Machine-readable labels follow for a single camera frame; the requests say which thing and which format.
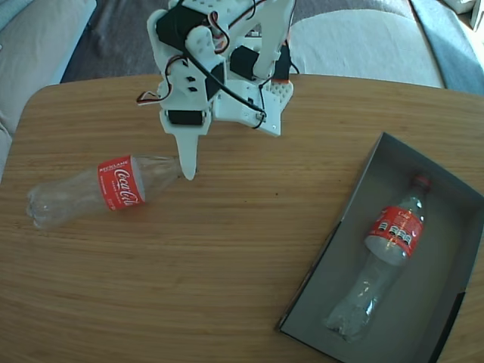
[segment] sofa cushion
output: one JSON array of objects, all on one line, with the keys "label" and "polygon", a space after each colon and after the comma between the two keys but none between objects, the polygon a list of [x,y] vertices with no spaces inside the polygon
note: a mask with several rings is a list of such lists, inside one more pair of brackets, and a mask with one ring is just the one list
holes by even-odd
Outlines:
[{"label": "sofa cushion", "polygon": [[302,73],[443,87],[424,33],[399,15],[375,10],[321,14],[291,27],[290,47]]},{"label": "sofa cushion", "polygon": [[0,32],[33,0],[0,0]]},{"label": "sofa cushion", "polygon": [[5,163],[7,162],[8,151],[10,150],[10,145],[12,143],[12,138],[8,134],[5,127],[0,124],[0,181],[2,180],[3,169]]},{"label": "sofa cushion", "polygon": [[457,14],[467,13],[474,8],[476,0],[444,0]]},{"label": "sofa cushion", "polygon": [[0,111],[13,135],[25,104],[72,49],[92,0],[35,0],[0,33]]}]

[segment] white robotic arm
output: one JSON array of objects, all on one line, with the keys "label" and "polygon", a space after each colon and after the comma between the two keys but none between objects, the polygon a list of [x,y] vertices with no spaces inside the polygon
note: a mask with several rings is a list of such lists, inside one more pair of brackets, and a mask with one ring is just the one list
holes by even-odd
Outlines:
[{"label": "white robotic arm", "polygon": [[[271,78],[295,1],[179,0],[148,19],[154,58],[165,79],[157,98],[139,101],[160,103],[161,123],[176,138],[187,179],[197,170],[198,138],[214,119],[281,134],[281,112],[293,86]],[[262,38],[246,37],[257,25]],[[289,61],[282,65],[287,75]]]}]

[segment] wooden table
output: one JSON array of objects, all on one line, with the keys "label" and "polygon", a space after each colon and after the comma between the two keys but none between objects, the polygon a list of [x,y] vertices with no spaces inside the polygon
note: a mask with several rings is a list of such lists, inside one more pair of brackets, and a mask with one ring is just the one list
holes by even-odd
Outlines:
[{"label": "wooden table", "polygon": [[[484,98],[295,76],[272,138],[215,123],[199,175],[157,202],[51,232],[25,216],[36,183],[129,153],[175,155],[157,76],[48,87],[29,102],[0,187],[0,361],[330,361],[274,332],[385,130],[484,192]],[[484,360],[480,253],[441,362]]]}]

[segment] red label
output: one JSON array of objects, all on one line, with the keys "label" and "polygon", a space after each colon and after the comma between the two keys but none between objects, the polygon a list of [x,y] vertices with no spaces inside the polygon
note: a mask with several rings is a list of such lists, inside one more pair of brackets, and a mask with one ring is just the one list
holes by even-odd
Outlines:
[{"label": "red label", "polygon": [[410,257],[418,245],[424,224],[412,212],[388,206],[382,210],[368,235],[383,237],[399,245]]},{"label": "red label", "polygon": [[136,186],[129,156],[100,164],[98,181],[104,201],[111,210],[144,203]]}]

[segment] coca-cola bottle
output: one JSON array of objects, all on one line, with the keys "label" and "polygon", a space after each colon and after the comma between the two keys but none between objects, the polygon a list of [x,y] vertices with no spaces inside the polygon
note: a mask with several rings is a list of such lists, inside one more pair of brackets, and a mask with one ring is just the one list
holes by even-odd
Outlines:
[{"label": "coca-cola bottle", "polygon": [[181,175],[175,157],[120,157],[37,185],[28,194],[26,212],[37,228],[53,228],[86,214],[143,204]]},{"label": "coca-cola bottle", "polygon": [[351,343],[362,338],[376,308],[418,244],[425,223],[430,180],[416,175],[403,199],[384,208],[365,238],[370,250],[364,268],[346,296],[326,317],[326,327]]}]

